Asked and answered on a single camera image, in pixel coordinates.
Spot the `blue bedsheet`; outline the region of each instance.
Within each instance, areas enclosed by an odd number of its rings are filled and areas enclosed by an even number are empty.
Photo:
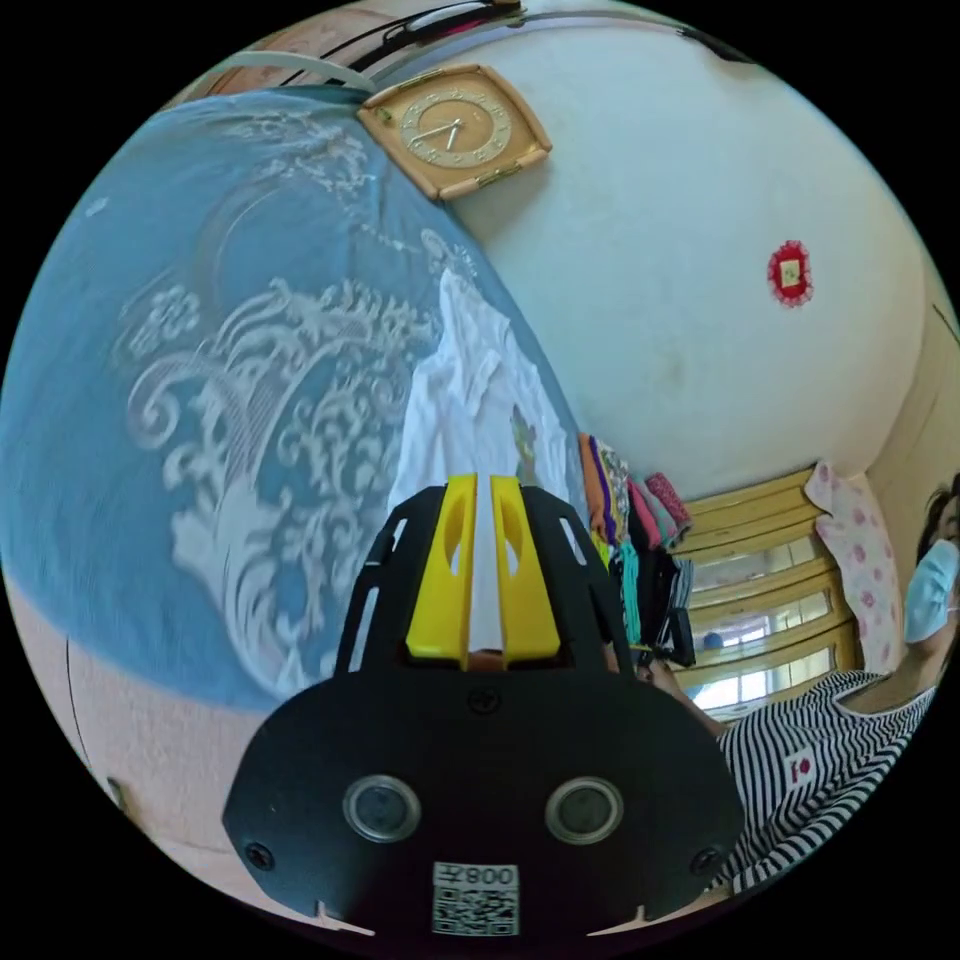
[[[355,120],[266,91],[152,118],[52,247],[0,400],[4,572],[71,640],[269,709],[329,676],[449,266],[549,364],[477,245]]]

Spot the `white shirt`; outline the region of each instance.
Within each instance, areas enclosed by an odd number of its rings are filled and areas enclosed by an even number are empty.
[[[468,282],[440,280],[443,336],[413,372],[388,512],[424,487],[478,474],[470,649],[503,648],[490,477],[569,500],[566,434],[510,321]]]
[[[859,670],[830,674],[793,700],[748,714],[719,738],[746,824],[714,885],[728,882],[737,894],[795,866],[890,772],[934,691],[878,714],[838,703],[880,679]]]

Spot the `red paper cutting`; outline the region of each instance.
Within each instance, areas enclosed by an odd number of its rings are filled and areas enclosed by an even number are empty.
[[[813,296],[810,254],[798,240],[789,240],[767,264],[770,292],[785,306],[799,307]]]

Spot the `wall clock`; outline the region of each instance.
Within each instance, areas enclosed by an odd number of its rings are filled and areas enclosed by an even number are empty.
[[[444,67],[380,91],[358,114],[431,200],[453,200],[545,160],[552,149],[523,97],[490,67]]]

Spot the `label sticker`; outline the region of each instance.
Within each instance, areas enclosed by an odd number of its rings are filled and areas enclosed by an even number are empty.
[[[434,933],[511,937],[520,933],[520,874],[516,866],[433,865]]]
[[[805,787],[817,776],[816,757],[813,747],[804,747],[783,761],[783,772],[787,778],[787,793]]]
[[[813,296],[810,254],[796,240],[785,243],[767,262],[770,292],[785,307],[799,307]]]

